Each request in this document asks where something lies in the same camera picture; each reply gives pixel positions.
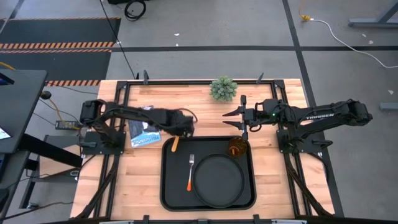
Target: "fork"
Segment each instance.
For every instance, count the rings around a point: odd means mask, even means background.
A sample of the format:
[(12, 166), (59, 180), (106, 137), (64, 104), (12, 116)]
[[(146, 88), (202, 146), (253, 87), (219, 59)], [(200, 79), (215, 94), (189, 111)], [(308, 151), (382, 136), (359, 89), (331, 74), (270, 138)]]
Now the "fork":
[(194, 162), (195, 162), (195, 155), (190, 154), (189, 155), (189, 164), (191, 165), (191, 168), (189, 169), (189, 179), (188, 179), (187, 191), (191, 191), (191, 174), (192, 174), (192, 166), (193, 166)]

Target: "black and orange striped mat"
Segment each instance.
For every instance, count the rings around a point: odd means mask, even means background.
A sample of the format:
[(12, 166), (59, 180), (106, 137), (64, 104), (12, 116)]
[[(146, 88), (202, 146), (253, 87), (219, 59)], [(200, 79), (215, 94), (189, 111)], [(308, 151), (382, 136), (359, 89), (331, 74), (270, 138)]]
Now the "black and orange striped mat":
[[(118, 33), (120, 18), (110, 21)], [(47, 86), (95, 86), (111, 56), (102, 48), (115, 42), (106, 18), (11, 19), (0, 33), (0, 61), (48, 71)]]

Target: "potted succulent plant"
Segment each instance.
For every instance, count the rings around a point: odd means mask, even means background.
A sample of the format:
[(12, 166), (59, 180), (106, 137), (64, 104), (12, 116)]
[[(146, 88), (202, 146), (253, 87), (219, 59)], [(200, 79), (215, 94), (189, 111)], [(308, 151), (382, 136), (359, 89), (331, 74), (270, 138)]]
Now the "potted succulent plant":
[(238, 84), (225, 75), (212, 81), (210, 84), (210, 95), (216, 101), (229, 102), (236, 96), (237, 88)]

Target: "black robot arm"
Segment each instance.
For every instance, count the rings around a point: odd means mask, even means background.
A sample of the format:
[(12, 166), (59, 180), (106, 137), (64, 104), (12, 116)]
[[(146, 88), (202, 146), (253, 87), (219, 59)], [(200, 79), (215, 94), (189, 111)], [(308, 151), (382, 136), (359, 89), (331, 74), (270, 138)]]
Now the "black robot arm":
[(192, 136), (194, 132), (193, 117), (185, 116), (181, 110), (155, 108), (144, 110), (130, 106), (118, 105), (103, 100), (91, 100), (83, 103), (80, 122), (92, 127), (100, 134), (101, 140), (112, 146), (118, 142), (118, 132), (109, 127), (106, 121), (110, 118), (144, 121), (149, 125), (174, 136)]
[[(246, 96), (242, 96), (241, 101), (242, 105), (237, 110), (223, 116), (241, 114), (242, 122), (224, 121), (224, 123), (239, 129), (249, 126), (250, 131), (254, 132), (260, 130), (263, 124), (281, 124), (289, 129), (290, 140), (305, 139), (310, 134), (341, 125), (363, 126), (373, 118), (363, 103), (354, 100), (312, 108), (298, 108), (277, 99), (266, 99), (262, 103), (256, 103), (254, 109), (246, 109)], [(307, 120), (313, 122), (301, 125), (302, 121)]]

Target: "wooden table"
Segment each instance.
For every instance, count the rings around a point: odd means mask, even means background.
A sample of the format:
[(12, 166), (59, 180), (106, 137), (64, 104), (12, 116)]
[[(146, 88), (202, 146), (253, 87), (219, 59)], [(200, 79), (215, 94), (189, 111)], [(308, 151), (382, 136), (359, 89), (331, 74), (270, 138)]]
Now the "wooden table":
[[(299, 79), (284, 81), (289, 104), (307, 107), (301, 81)], [(116, 80), (102, 81), (98, 98), (113, 101), (116, 82)], [(154, 105), (156, 108), (188, 108), (199, 119), (195, 125), (195, 136), (240, 135), (241, 131), (221, 122), (225, 120), (222, 114), (235, 110), (240, 105), (240, 97), (236, 97), (231, 103), (217, 103), (211, 99), (209, 92), (208, 85), (133, 86), (130, 89), (129, 106)], [(255, 102), (272, 98), (269, 85), (240, 85), (237, 95), (247, 96), (248, 108), (254, 107)], [(240, 117), (229, 117), (227, 120), (239, 121)], [(276, 126), (266, 125), (257, 133), (249, 133), (257, 190), (254, 206), (248, 210), (222, 212), (170, 212), (166, 210), (159, 199), (160, 160), (162, 145), (171, 136), (161, 132), (160, 142), (135, 149), (131, 147), (127, 138), (126, 150), (119, 162), (111, 219), (142, 220), (144, 215), (150, 215), (151, 220), (252, 219), (254, 214), (259, 214), (260, 218), (293, 218), (284, 158), (278, 150), (276, 130)], [(301, 155), (301, 160), (307, 187), (324, 208), (333, 213), (322, 163), (306, 154)], [(96, 156), (81, 171), (71, 217), (78, 215), (97, 191), (102, 161), (103, 156)], [(298, 187), (296, 189), (300, 211), (304, 214), (302, 194)], [(102, 215), (105, 214), (107, 197), (108, 195), (104, 194), (101, 206)]]

